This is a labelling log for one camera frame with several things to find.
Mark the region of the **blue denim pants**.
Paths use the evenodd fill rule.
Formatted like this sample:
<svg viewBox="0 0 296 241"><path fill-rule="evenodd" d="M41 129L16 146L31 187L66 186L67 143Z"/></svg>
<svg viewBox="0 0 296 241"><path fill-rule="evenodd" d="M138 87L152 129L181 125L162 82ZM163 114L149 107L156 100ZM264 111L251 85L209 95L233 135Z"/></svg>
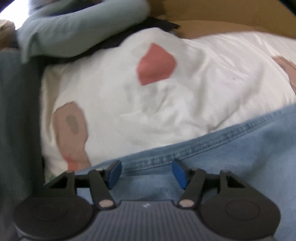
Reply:
<svg viewBox="0 0 296 241"><path fill-rule="evenodd" d="M174 159L212 174L229 170L245 180L278 205L276 239L295 240L294 104L189 141L121 157L114 199L177 201L182 189L171 170Z"/></svg>

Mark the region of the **dark grey pillow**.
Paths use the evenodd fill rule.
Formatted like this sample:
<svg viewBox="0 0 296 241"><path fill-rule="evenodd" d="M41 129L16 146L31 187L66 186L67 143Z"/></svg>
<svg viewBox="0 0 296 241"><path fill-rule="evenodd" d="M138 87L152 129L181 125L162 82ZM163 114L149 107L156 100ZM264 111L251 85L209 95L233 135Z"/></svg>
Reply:
<svg viewBox="0 0 296 241"><path fill-rule="evenodd" d="M18 240L15 207L44 183L39 60L1 51L1 240Z"/></svg>

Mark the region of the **cream bear print bedsheet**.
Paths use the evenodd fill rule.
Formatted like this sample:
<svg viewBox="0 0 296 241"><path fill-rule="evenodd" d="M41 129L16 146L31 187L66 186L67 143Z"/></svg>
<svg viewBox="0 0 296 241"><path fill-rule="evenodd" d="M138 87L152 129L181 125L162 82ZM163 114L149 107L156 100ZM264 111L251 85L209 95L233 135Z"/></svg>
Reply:
<svg viewBox="0 0 296 241"><path fill-rule="evenodd" d="M158 28L48 66L45 179L190 140L295 102L295 40L260 32L182 39Z"/></svg>

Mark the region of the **grey neck pillow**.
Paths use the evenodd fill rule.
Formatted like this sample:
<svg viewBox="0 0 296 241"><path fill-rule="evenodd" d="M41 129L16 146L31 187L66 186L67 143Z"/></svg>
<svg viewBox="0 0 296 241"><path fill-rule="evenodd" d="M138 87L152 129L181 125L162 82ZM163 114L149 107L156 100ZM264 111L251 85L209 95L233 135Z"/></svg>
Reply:
<svg viewBox="0 0 296 241"><path fill-rule="evenodd" d="M21 60L70 58L144 21L147 1L57 1L32 13L17 31Z"/></svg>

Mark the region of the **black cloth under pillow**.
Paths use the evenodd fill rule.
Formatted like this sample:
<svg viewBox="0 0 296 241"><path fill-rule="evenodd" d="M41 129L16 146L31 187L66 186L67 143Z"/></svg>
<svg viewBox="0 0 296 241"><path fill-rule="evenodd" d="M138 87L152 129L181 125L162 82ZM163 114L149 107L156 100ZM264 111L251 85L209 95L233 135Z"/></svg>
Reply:
<svg viewBox="0 0 296 241"><path fill-rule="evenodd" d="M150 28L159 28L165 32L173 33L179 27L180 27L180 25L178 25L178 24L149 16L143 22L136 24L134 26L131 26L128 29L107 38L106 40L103 40L102 42L96 44L95 46L91 47L87 51L85 51L77 56L74 56L74 57L45 57L45 56L43 56L41 58L41 60L43 61L45 66L54 65L54 64L69 63L69 62L76 61L80 58L90 56L91 54L93 54L96 51L101 50L101 49L109 49L109 48L118 47L130 35L132 35L136 32L139 32L141 30L150 29Z"/></svg>

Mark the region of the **brown cardboard sheet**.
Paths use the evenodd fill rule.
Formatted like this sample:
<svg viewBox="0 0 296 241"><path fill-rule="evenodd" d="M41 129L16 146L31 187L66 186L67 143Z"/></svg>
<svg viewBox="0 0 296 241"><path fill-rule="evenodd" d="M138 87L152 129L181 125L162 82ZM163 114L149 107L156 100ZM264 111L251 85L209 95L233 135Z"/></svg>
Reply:
<svg viewBox="0 0 296 241"><path fill-rule="evenodd" d="M151 15L179 25L179 37L264 32L295 38L295 10L281 1L149 1Z"/></svg>

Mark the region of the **small teddy bear toy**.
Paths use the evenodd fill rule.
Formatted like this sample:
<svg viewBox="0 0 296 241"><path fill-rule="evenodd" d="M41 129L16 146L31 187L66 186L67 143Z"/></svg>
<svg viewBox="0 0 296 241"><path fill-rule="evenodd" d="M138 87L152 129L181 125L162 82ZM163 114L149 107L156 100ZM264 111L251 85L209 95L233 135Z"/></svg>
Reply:
<svg viewBox="0 0 296 241"><path fill-rule="evenodd" d="M0 22L0 49L18 49L16 39L16 27L12 21L1 20Z"/></svg>

